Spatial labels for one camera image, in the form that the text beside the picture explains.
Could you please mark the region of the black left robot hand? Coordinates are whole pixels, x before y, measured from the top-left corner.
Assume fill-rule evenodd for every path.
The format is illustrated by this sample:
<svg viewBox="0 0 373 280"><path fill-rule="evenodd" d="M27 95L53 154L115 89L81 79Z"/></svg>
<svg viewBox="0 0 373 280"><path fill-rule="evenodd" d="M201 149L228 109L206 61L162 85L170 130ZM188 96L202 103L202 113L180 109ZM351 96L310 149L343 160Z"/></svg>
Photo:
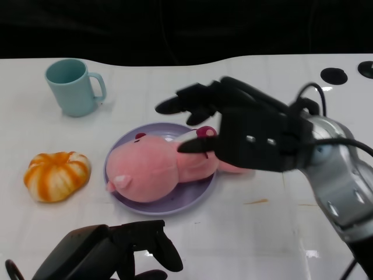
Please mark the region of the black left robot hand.
<svg viewBox="0 0 373 280"><path fill-rule="evenodd" d="M134 253L147 251L165 269L180 272L183 263L164 233L163 220L94 225L68 233L53 249L34 279L166 279L162 270L135 273Z"/></svg>

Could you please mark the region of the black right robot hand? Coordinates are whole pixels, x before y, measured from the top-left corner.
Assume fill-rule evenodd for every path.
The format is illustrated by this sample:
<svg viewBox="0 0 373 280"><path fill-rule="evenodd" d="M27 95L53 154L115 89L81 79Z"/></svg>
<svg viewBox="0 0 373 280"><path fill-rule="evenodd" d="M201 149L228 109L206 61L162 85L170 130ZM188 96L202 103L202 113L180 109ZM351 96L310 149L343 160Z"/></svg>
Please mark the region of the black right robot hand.
<svg viewBox="0 0 373 280"><path fill-rule="evenodd" d="M164 115L187 111L190 126L220 113L218 135L183 142L180 153L214 152L235 167L270 172L302 169L312 153L307 148L313 140L311 122L288 105L228 76L181 89L155 110Z"/></svg>

